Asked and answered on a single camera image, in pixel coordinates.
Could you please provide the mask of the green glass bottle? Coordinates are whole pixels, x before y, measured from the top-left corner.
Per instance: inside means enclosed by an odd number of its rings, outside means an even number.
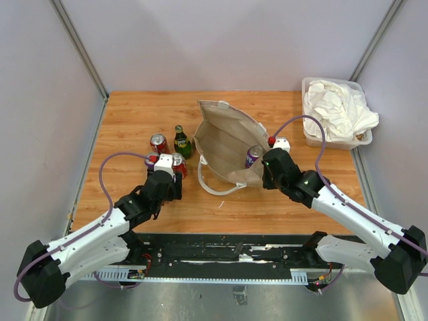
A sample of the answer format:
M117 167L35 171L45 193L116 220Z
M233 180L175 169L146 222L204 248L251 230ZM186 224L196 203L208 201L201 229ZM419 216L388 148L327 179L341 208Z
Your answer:
M185 159L189 159L192 156L193 146L191 141L179 124L175 126L174 148L175 152L181 154Z

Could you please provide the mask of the purple soda can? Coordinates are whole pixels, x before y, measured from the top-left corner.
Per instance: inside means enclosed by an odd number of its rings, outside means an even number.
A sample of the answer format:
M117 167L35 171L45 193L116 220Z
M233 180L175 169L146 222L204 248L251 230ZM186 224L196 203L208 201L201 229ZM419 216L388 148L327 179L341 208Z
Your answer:
M263 155L264 149L259 145L249 147L245 158L245 168L249 169L253 163Z
M157 152L150 152L147 154L144 164L146 165L146 168L148 171L154 170L154 165L159 159L159 154Z

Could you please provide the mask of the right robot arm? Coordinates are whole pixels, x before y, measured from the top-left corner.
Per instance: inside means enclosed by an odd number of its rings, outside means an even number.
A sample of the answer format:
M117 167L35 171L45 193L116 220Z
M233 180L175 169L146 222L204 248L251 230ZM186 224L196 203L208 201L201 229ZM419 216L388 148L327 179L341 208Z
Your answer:
M352 231L360 242L313 234L304 262L316 268L332 262L374 274L387 289L406 294L427 265L425 233L405 229L347 197L316 171L301 171L288 151L274 148L262 157L263 187L277 189L291 201L317 210Z

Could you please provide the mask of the red Coke can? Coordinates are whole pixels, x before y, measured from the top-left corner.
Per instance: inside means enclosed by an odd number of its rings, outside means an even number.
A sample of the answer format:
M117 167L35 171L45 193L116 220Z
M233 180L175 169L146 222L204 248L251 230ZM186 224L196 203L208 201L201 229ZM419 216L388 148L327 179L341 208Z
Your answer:
M177 152L173 153L171 156L173 158L174 172L181 173L182 178L184 179L187 176L187 167L186 167L184 156Z
M154 134L150 138L150 146L153 152L158 154L169 154L170 149L168 146L167 138L165 135L158 133Z

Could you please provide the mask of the tan canvas tote bag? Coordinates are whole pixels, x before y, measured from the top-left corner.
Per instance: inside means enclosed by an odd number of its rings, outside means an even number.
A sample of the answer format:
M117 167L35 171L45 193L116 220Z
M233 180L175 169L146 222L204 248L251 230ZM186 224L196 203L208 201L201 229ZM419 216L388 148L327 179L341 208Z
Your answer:
M270 149L269 134L264 125L226 101L200 100L198 105L203 121L193 140L199 153L197 174L201 187L216 196L228 195L246 187L261 188L261 160L257 159L248 169L245 168L245 160L252 146L260 146L262 152ZM202 176L204 165L218 179L234 187L226 191L209 187Z

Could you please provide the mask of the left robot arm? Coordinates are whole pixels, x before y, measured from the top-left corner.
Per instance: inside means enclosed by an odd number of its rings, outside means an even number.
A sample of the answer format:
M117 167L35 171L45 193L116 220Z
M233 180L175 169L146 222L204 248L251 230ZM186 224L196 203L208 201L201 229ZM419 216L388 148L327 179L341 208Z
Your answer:
M81 229L47 245L34 241L25 250L14 287L23 287L26 301L36 308L45 308L73 283L106 265L138 263L143 248L133 229L157 219L165 202L181 199L182 180L181 173L155 171L111 211Z

